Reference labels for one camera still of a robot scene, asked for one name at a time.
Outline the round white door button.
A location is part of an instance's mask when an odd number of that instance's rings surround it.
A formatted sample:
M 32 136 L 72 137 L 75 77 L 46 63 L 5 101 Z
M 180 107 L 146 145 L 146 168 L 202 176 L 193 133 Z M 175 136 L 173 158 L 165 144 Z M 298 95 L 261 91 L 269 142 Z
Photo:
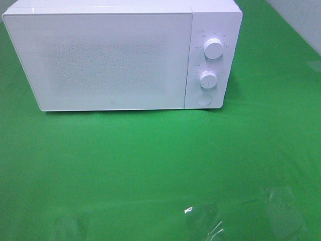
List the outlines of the round white door button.
M 201 94 L 197 97 L 197 103 L 202 106 L 208 106 L 211 101 L 212 97 L 207 93 Z

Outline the white microwave knob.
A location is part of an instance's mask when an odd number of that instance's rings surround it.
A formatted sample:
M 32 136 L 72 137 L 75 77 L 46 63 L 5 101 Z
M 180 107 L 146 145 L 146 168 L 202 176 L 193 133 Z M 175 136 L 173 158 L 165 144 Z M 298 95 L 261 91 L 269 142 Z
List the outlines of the white microwave knob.
M 200 74 L 200 86 L 203 89 L 214 88 L 217 84 L 218 78 L 213 71 L 204 71 Z
M 212 37 L 205 41 L 203 48 L 208 59 L 217 59 L 223 54 L 224 44 L 218 37 Z

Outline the white microwave door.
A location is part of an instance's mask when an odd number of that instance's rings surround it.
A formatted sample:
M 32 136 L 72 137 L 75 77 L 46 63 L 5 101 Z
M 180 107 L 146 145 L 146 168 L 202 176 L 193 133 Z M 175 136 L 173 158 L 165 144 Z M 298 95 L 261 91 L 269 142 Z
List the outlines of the white microwave door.
M 10 15 L 43 111 L 184 107 L 192 15 Z

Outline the white microwave oven body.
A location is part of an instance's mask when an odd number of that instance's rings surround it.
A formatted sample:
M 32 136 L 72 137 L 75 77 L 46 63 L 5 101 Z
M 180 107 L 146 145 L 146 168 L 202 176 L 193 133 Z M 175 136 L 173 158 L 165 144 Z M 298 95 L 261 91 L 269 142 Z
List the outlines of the white microwave oven body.
M 2 19 L 4 22 L 6 14 L 180 13 L 192 15 L 185 102 L 181 109 L 220 108 L 223 105 L 243 17 L 234 1 L 17 1 L 3 13 Z M 224 44 L 223 54 L 217 59 L 208 59 L 204 54 L 203 44 L 212 37 L 218 37 Z M 201 88 L 199 77 L 204 71 L 216 73 L 218 81 L 214 88 Z M 197 97 L 204 93 L 212 97 L 208 106 L 197 103 Z

